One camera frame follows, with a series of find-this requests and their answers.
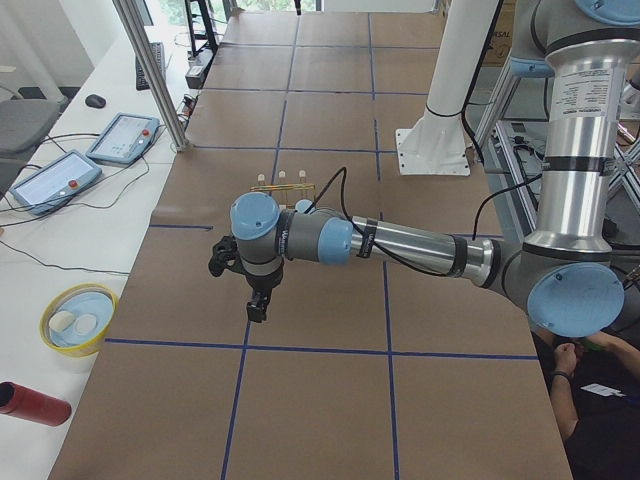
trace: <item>red can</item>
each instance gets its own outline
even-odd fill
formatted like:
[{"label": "red can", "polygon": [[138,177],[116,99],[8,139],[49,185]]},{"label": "red can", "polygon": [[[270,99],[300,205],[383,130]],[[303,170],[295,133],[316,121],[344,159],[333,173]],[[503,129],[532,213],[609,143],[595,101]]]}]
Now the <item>red can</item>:
[{"label": "red can", "polygon": [[22,385],[3,382],[0,383],[0,413],[56,427],[71,416],[71,405]]}]

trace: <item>black mouse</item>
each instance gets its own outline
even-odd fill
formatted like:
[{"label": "black mouse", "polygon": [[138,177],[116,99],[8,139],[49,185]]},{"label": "black mouse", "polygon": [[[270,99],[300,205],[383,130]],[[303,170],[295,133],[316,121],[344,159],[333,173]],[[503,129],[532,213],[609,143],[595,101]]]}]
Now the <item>black mouse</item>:
[{"label": "black mouse", "polygon": [[107,104],[107,101],[100,95],[92,93],[84,99],[84,103],[86,103],[87,106],[91,108],[104,108],[104,106]]}]

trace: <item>chair seat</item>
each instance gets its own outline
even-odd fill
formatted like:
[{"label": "chair seat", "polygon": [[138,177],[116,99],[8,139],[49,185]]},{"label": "chair seat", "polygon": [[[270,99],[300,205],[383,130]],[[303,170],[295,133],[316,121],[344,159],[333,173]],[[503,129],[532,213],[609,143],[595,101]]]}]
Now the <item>chair seat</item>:
[{"label": "chair seat", "polygon": [[60,107],[39,99],[0,103],[0,156],[14,155],[33,147],[56,123]]}]

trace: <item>keyboard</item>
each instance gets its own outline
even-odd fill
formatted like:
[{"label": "keyboard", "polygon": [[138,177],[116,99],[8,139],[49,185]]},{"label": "keyboard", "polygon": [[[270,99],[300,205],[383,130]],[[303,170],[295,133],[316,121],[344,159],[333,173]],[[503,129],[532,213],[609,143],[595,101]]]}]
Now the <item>keyboard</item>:
[{"label": "keyboard", "polygon": [[[153,53],[153,56],[156,59],[156,64],[160,69],[162,78],[165,78],[164,45],[162,42],[152,42],[149,46],[151,47],[151,53]],[[136,90],[149,90],[149,88],[149,82],[147,82],[147,79],[144,76],[142,65],[136,57]]]}]

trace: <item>white table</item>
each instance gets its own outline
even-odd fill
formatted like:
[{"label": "white table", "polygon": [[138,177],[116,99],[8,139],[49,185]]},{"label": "white table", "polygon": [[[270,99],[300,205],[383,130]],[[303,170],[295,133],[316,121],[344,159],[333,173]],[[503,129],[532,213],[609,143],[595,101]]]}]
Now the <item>white table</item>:
[{"label": "white table", "polygon": [[[151,30],[148,33],[151,41],[164,42],[168,63],[167,86],[177,107],[184,94],[194,94],[184,79],[188,68],[186,49],[174,45],[175,30]],[[184,42],[185,38],[188,37],[180,35],[179,40]],[[91,93],[106,98],[106,107],[101,110],[87,107],[84,98]],[[160,118],[151,91],[135,90],[134,54],[124,35],[96,67],[51,135],[100,133],[118,112]],[[91,138],[71,138],[59,142],[66,150],[75,148],[84,152],[92,141]],[[46,165],[61,154],[53,143],[46,143],[30,163]],[[131,185],[112,208],[66,207],[42,220],[7,227],[0,239],[46,263],[128,272],[174,155],[171,138],[165,132],[145,155],[149,173]],[[138,161],[131,168],[83,193],[78,201],[108,205],[128,182],[146,169],[147,165]],[[103,167],[105,176],[118,170],[118,167]],[[24,178],[29,172],[26,170],[19,178]],[[6,200],[0,202],[0,209],[7,207]],[[4,212],[0,213],[0,224],[31,218],[28,213]],[[0,245],[0,382],[13,381],[63,398],[75,411],[96,355],[73,359],[49,349],[38,333],[40,317],[53,298],[70,287],[99,283],[120,295],[126,280],[126,276],[45,268]],[[47,478],[70,422],[48,427],[0,415],[0,477],[16,480]]]}]

